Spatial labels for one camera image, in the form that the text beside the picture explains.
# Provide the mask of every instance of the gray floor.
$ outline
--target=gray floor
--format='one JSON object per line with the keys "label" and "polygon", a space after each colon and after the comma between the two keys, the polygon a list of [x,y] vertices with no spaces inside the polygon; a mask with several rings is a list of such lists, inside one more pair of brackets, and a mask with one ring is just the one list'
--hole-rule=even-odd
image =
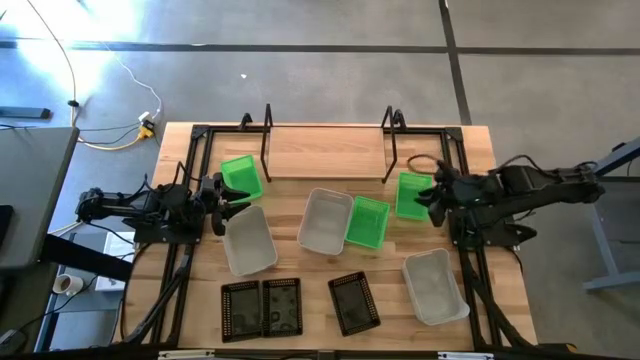
{"label": "gray floor", "polygon": [[[67,40],[445,45],[436,0],[83,1],[91,15],[72,0],[34,3],[58,36]],[[49,38],[23,1],[7,4],[0,40]],[[640,47],[636,21],[640,2],[633,0],[449,0],[449,7],[459,46]],[[391,104],[402,108],[410,123],[460,123],[446,54],[119,52],[118,56],[164,99],[164,121],[237,121],[247,111],[259,118],[270,102],[274,120],[282,122],[377,122]],[[126,124],[155,109],[155,99],[132,83],[108,52],[70,51],[70,57],[84,105],[80,128]],[[460,56],[471,120],[490,127],[498,161],[527,153],[544,167],[600,158],[640,134],[638,61],[637,56],[613,55]],[[20,41],[17,49],[2,49],[0,69],[0,103],[46,106],[55,115],[37,125],[68,124],[65,102],[70,78],[53,44]],[[93,133],[87,138],[108,140],[119,135]],[[77,196],[89,187],[136,188],[144,173],[152,173],[157,150],[153,141],[119,153],[78,145],[52,228],[74,220]],[[640,174],[640,162],[631,172]],[[539,231],[522,247],[539,340],[571,342],[588,353],[637,357],[640,287],[599,294],[581,290],[583,281],[604,275],[585,209],[552,206],[538,211],[528,223]],[[628,254],[637,248],[620,250]],[[624,266],[634,268],[638,258],[625,256]],[[111,329],[109,316],[87,316],[92,320],[61,320],[54,345],[91,344],[88,339],[74,341],[65,335],[65,327]],[[94,343],[103,341],[98,336]]]}

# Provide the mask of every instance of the cable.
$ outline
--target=cable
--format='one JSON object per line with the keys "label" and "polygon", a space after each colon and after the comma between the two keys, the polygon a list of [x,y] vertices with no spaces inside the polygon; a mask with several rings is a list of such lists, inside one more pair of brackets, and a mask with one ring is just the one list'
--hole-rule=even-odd
{"label": "cable", "polygon": [[524,215],[520,216],[519,218],[513,219],[513,221],[514,221],[514,222],[522,221],[522,220],[524,220],[524,219],[528,218],[529,216],[533,216],[533,215],[535,215],[535,214],[536,214],[536,213],[535,213],[535,212],[533,212],[533,209],[531,209],[531,210],[529,210],[526,214],[524,214]]}
{"label": "cable", "polygon": [[[149,185],[149,182],[147,182],[147,174],[144,174],[144,185],[147,187],[147,189],[149,189],[149,191],[152,191],[157,194],[164,194],[169,190],[173,189],[174,186],[176,186],[176,182],[178,181],[178,175],[180,174],[180,169],[182,169],[182,171],[184,171],[184,173],[187,174],[187,168],[184,167],[184,164],[182,163],[182,161],[178,161],[178,164],[176,165],[176,172],[173,175],[173,180],[171,181],[171,184],[167,187],[163,187],[158,190],[152,188],[151,185]],[[190,174],[187,174],[187,176],[193,181],[200,181],[200,179],[194,178]]]}
{"label": "cable", "polygon": [[3,129],[0,129],[0,131],[2,130],[15,130],[15,129],[30,129],[30,128],[34,128],[35,126],[13,126],[13,125],[8,125],[8,124],[0,124],[1,127],[3,127]]}
{"label": "cable", "polygon": [[67,56],[67,52],[64,51],[64,47],[62,47],[62,44],[60,44],[60,40],[58,40],[58,38],[56,37],[56,35],[53,33],[53,31],[51,30],[51,28],[49,27],[49,25],[47,24],[47,22],[44,20],[44,18],[42,17],[42,15],[40,15],[40,12],[38,11],[38,9],[36,9],[35,6],[33,6],[33,3],[31,3],[31,0],[26,0],[29,3],[29,6],[31,6],[31,8],[33,9],[33,12],[36,13],[36,15],[38,15],[38,17],[40,18],[40,21],[42,21],[42,24],[47,28],[47,31],[49,31],[49,34],[51,34],[51,37],[53,38],[53,40],[55,40],[56,44],[58,44],[58,47],[60,48],[60,51],[62,51],[62,55],[64,55],[64,59],[67,61],[67,65],[69,66],[69,72],[71,73],[71,82],[73,84],[73,97],[72,97],[72,101],[74,104],[71,105],[71,124],[73,125],[73,123],[75,122],[75,116],[76,116],[76,108],[75,105],[77,104],[76,101],[76,74],[73,72],[73,66],[71,66],[71,61],[69,60],[69,57]]}
{"label": "cable", "polygon": [[[131,276],[133,276],[133,269],[135,269],[136,262],[138,261],[138,259],[142,257],[142,254],[144,254],[144,252],[149,248],[149,246],[151,246],[151,244],[142,245],[142,247],[140,247],[140,250],[138,250],[138,254],[133,258],[133,261],[131,262]],[[124,283],[124,289],[122,292],[122,300],[121,300],[122,306],[120,307],[120,341],[124,340],[124,338],[126,337],[124,335],[125,315],[126,315],[125,306],[127,305],[127,290],[129,289],[130,282],[131,282],[131,278],[129,278],[129,281]]]}
{"label": "cable", "polygon": [[131,130],[125,132],[122,136],[120,136],[118,139],[114,140],[114,141],[109,141],[109,142],[93,142],[93,141],[85,141],[85,144],[91,144],[91,145],[111,145],[111,144],[115,144],[117,142],[119,142],[120,140],[124,139],[125,136],[131,134],[131,132],[138,130],[137,128],[132,128]]}
{"label": "cable", "polygon": [[513,256],[516,258],[516,260],[518,260],[518,265],[520,265],[520,272],[524,274],[524,267],[522,266],[522,260],[520,259],[520,256],[518,255],[518,253],[516,253],[516,251],[510,246],[505,246],[504,248],[508,252],[512,253]]}
{"label": "cable", "polygon": [[81,221],[76,221],[76,222],[71,223],[69,225],[63,226],[63,227],[61,227],[59,229],[56,229],[56,230],[53,230],[53,231],[49,231],[49,234],[55,234],[57,232],[62,231],[62,234],[58,235],[58,236],[62,236],[64,234],[66,234],[67,232],[77,228],[80,225],[82,225],[82,222]]}
{"label": "cable", "polygon": [[116,55],[116,53],[111,50],[111,48],[109,47],[109,45],[107,45],[107,43],[105,43],[104,41],[100,41],[102,43],[102,45],[104,45],[104,47],[107,48],[107,50],[109,50],[109,52],[113,55],[114,59],[116,59],[116,61],[118,62],[118,64],[120,64],[120,66],[122,66],[125,70],[127,70],[127,72],[129,73],[129,76],[131,76],[131,80],[133,80],[133,82],[135,82],[136,84],[142,86],[143,88],[151,91],[151,94],[153,94],[153,96],[156,97],[156,99],[158,100],[158,108],[156,109],[156,113],[151,116],[152,120],[155,120],[156,117],[162,112],[162,99],[160,98],[160,96],[158,96],[158,94],[156,94],[156,91],[153,89],[153,87],[143,83],[142,81],[136,79],[135,75],[133,75],[133,72],[131,71],[131,69],[129,69],[125,64],[122,63],[122,61],[120,61],[120,58]]}
{"label": "cable", "polygon": [[87,131],[108,131],[108,130],[119,130],[119,129],[127,129],[130,128],[132,126],[139,126],[140,122],[136,121],[133,124],[129,124],[129,125],[123,125],[123,126],[115,126],[115,127],[110,127],[110,128],[102,128],[102,129],[79,129],[80,132],[87,132]]}
{"label": "cable", "polygon": [[129,243],[129,244],[133,245],[133,242],[132,242],[132,241],[129,241],[129,240],[127,240],[127,239],[123,238],[122,236],[120,236],[120,234],[118,234],[117,232],[115,232],[115,231],[113,231],[113,230],[109,229],[108,227],[104,227],[104,226],[101,226],[101,225],[92,224],[92,223],[89,223],[89,222],[87,222],[87,223],[85,223],[85,224],[90,225],[90,226],[93,226],[93,227],[97,227],[98,229],[107,230],[108,232],[110,232],[110,233],[112,233],[113,235],[117,236],[120,240],[122,240],[122,241],[124,241],[124,242],[126,242],[126,243]]}
{"label": "cable", "polygon": [[629,165],[627,165],[627,176],[631,176],[631,164],[633,164],[633,160],[629,161]]}
{"label": "cable", "polygon": [[409,168],[409,170],[414,172],[414,173],[416,173],[416,174],[424,174],[424,175],[433,175],[433,174],[435,174],[435,172],[418,170],[415,167],[413,167],[413,165],[411,165],[411,161],[413,161],[415,159],[419,159],[419,158],[427,158],[427,159],[431,159],[431,160],[436,161],[436,162],[440,160],[437,157],[429,155],[429,154],[413,155],[413,156],[411,156],[410,158],[407,159],[407,167]]}
{"label": "cable", "polygon": [[[38,9],[36,9],[36,7],[33,5],[33,3],[31,2],[31,0],[26,0],[27,3],[29,3],[29,6],[31,6],[31,9],[33,9],[33,11],[36,13],[36,15],[38,15],[38,17],[40,18],[40,21],[42,21],[42,24],[47,28],[47,31],[49,32],[49,34],[51,35],[51,37],[53,38],[53,40],[56,42],[56,44],[58,45],[58,47],[60,48],[60,51],[62,51],[62,55],[64,56],[67,65],[69,67],[69,72],[71,73],[71,82],[73,85],[73,97],[72,99],[68,102],[69,106],[71,106],[71,114],[70,114],[70,124],[71,127],[76,127],[76,120],[77,120],[77,116],[76,116],[76,107],[78,107],[78,101],[77,101],[77,87],[76,87],[76,75],[73,72],[73,66],[71,65],[71,61],[69,60],[69,56],[67,55],[67,52],[64,50],[64,47],[62,46],[62,44],[60,43],[60,40],[58,40],[58,37],[54,34],[54,32],[51,30],[51,28],[49,27],[49,24],[47,24],[47,22],[45,21],[45,19],[42,17],[42,15],[40,14],[40,12],[38,11]],[[118,60],[118,62],[120,63],[120,65],[124,66],[124,64],[122,64],[122,62],[116,57],[116,60]],[[156,116],[158,116],[158,114],[160,114],[160,112],[162,111],[162,100],[160,99],[160,97],[156,94],[155,90],[153,90],[153,88],[151,88],[149,85],[143,84],[141,82],[139,82],[137,79],[135,79],[135,77],[133,77],[133,73],[131,72],[131,70],[129,70],[126,66],[124,66],[127,71],[129,71],[129,74],[131,74],[133,80],[144,87],[149,88],[149,90],[151,90],[151,92],[153,93],[153,95],[158,99],[159,105],[158,105],[158,109],[156,110],[156,114],[152,117],[152,119],[155,119]],[[123,150],[126,149],[128,147],[133,146],[134,144],[136,144],[138,141],[142,140],[144,138],[144,136],[142,136],[142,132],[136,137],[135,140],[133,140],[132,142],[125,144],[125,145],[121,145],[121,146],[115,146],[115,147],[105,147],[105,146],[99,146],[99,145],[94,145],[91,142],[87,142],[85,141],[81,136],[78,136],[78,142],[85,144],[86,146],[93,148],[93,149],[97,149],[97,150],[104,150],[104,151],[116,151],[116,150]]]}

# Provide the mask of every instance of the white plastic container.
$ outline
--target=white plastic container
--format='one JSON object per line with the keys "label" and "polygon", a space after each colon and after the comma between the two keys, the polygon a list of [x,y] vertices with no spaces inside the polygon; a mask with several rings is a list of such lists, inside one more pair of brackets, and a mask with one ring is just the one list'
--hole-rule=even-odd
{"label": "white plastic container", "polygon": [[313,189],[298,231],[298,244],[320,254],[340,254],[351,219],[351,208],[351,196]]}
{"label": "white plastic container", "polygon": [[469,315],[451,270],[449,252],[436,249],[407,257],[402,266],[418,320],[438,325]]}
{"label": "white plastic container", "polygon": [[222,238],[229,268],[235,276],[245,276],[276,264],[278,254],[260,206],[250,206],[232,217]]}

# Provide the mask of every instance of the black plastic tray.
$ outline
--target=black plastic tray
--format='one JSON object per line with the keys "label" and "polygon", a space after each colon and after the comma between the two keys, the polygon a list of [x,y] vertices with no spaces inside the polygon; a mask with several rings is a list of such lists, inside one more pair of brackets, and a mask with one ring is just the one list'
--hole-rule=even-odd
{"label": "black plastic tray", "polygon": [[248,340],[262,335],[260,282],[222,285],[222,342]]}
{"label": "black plastic tray", "polygon": [[302,334],[300,279],[262,282],[262,336],[281,337]]}
{"label": "black plastic tray", "polygon": [[329,291],[342,336],[380,326],[380,317],[364,272],[329,281]]}

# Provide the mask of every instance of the green box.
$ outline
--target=green box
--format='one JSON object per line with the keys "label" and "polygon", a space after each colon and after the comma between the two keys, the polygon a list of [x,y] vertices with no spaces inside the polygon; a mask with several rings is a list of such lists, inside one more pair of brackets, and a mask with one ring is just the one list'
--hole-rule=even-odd
{"label": "green box", "polygon": [[346,240],[374,249],[382,247],[391,205],[356,196]]}
{"label": "green box", "polygon": [[420,191],[430,189],[431,176],[401,172],[396,190],[396,216],[401,218],[428,221],[429,210],[414,201]]}
{"label": "green box", "polygon": [[258,175],[258,169],[253,161],[253,155],[245,155],[220,164],[222,178],[228,187],[251,194],[248,198],[232,201],[241,203],[257,199],[262,196],[262,182]]}

